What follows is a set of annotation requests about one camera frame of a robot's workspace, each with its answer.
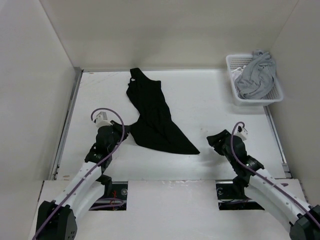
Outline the black tank top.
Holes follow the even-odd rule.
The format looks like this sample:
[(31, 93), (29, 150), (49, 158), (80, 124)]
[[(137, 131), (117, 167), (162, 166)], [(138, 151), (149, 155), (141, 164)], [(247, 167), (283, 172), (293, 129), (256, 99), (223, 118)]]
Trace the black tank top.
[(126, 95), (139, 113), (130, 126), (135, 143), (141, 147), (181, 155), (198, 155), (200, 151), (173, 122), (162, 92), (160, 80), (149, 79), (139, 68), (129, 70), (131, 78)]

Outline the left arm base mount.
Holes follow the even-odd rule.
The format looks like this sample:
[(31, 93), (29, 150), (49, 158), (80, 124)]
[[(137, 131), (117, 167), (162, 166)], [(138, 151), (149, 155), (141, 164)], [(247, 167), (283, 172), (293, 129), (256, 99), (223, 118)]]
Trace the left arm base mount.
[(89, 209), (90, 211), (126, 211), (129, 183), (127, 181), (112, 182), (104, 193)]

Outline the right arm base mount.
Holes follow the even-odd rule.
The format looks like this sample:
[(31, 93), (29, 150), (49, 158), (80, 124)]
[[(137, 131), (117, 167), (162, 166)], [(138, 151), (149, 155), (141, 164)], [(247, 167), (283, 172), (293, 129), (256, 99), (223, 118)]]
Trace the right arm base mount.
[(221, 211), (264, 210), (255, 201), (235, 190), (232, 181), (217, 181), (216, 194)]

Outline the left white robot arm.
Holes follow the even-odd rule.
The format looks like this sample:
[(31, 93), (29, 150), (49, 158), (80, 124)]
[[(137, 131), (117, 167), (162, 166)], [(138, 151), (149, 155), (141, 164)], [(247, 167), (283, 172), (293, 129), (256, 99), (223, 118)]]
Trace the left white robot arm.
[(39, 205), (34, 240), (76, 237), (78, 224), (92, 205), (99, 198), (105, 200), (112, 195), (112, 179), (104, 172), (113, 153), (128, 137), (130, 128), (115, 121), (98, 128), (95, 143), (75, 177), (57, 197)]

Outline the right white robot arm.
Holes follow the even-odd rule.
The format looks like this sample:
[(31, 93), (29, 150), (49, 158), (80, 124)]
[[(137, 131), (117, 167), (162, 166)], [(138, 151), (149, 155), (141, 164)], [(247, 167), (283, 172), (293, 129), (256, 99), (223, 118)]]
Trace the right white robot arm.
[(320, 238), (320, 207), (311, 206), (277, 183), (262, 163), (247, 153), (243, 139), (226, 129), (207, 136), (208, 144), (225, 157), (236, 177), (232, 192), (247, 197), (271, 214), (288, 232), (292, 240)]

